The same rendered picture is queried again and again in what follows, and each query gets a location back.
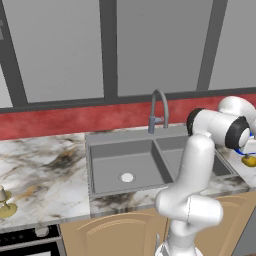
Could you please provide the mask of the grey framed window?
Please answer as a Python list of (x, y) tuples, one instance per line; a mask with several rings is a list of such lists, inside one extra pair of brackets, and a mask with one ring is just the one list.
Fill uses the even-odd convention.
[(0, 0), (0, 113), (256, 93), (215, 82), (228, 0)]

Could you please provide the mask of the black and silver oven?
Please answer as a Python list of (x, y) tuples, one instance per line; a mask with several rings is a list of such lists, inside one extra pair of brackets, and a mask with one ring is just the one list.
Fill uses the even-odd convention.
[(46, 227), (45, 237), (37, 237), (36, 228), (0, 234), (0, 256), (67, 256), (59, 226)]

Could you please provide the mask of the silver oven knob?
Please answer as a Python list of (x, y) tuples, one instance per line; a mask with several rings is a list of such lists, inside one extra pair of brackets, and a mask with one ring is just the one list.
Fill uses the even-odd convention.
[(49, 228), (48, 227), (43, 227), (40, 229), (35, 230), (35, 234), (37, 237), (45, 237), (49, 234)]

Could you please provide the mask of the yellow produce item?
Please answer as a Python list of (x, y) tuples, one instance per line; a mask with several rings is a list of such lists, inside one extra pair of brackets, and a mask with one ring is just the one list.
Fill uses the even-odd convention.
[(241, 161), (248, 167), (256, 167), (256, 157), (252, 155), (245, 155)]

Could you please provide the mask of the gold candle holder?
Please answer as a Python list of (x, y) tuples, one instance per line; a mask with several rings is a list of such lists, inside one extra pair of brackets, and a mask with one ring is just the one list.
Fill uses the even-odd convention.
[(8, 203), (11, 197), (12, 193), (0, 185), (0, 218), (9, 218), (17, 212), (17, 205)]

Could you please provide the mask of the tan cupboard door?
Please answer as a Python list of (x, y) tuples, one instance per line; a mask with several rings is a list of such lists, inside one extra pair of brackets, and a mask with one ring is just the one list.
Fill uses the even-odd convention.
[(154, 208), (60, 225), (67, 256), (154, 256), (168, 220)]
[(256, 191), (218, 197), (223, 219), (218, 226), (199, 232), (196, 247), (203, 256), (232, 256), (249, 217), (256, 207)]

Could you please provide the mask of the blue rimmed white tray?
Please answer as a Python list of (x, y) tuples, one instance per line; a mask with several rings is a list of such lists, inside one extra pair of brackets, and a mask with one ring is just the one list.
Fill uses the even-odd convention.
[(239, 155), (256, 155), (256, 135), (250, 133), (250, 137), (246, 144), (239, 149), (236, 149), (235, 152)]

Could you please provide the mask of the grey double sink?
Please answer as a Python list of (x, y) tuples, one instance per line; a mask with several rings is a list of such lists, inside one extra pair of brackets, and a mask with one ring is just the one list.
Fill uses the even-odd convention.
[(162, 188), (177, 179), (188, 139), (184, 125), (87, 135), (89, 191), (93, 198)]

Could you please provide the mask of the grey sink faucet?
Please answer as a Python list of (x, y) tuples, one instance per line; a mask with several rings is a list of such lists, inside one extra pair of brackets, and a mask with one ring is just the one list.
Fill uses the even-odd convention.
[[(156, 98), (157, 96), (161, 97), (161, 101), (163, 104), (163, 109), (164, 109), (164, 116), (163, 117), (156, 117), (155, 116), (155, 107), (156, 107)], [(155, 125), (156, 124), (163, 124), (163, 128), (167, 129), (168, 128), (168, 122), (169, 122), (169, 109), (168, 109), (168, 102), (165, 94), (159, 90), (155, 89), (153, 94), (152, 94), (152, 100), (151, 100), (151, 108), (150, 108), (150, 115), (149, 115), (149, 120), (148, 120), (148, 132), (150, 134), (154, 133), (155, 130)]]

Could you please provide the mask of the grey dishwasher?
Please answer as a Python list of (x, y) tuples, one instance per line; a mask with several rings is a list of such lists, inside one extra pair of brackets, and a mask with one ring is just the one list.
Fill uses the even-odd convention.
[(232, 253), (232, 256), (256, 254), (256, 219), (251, 217)]

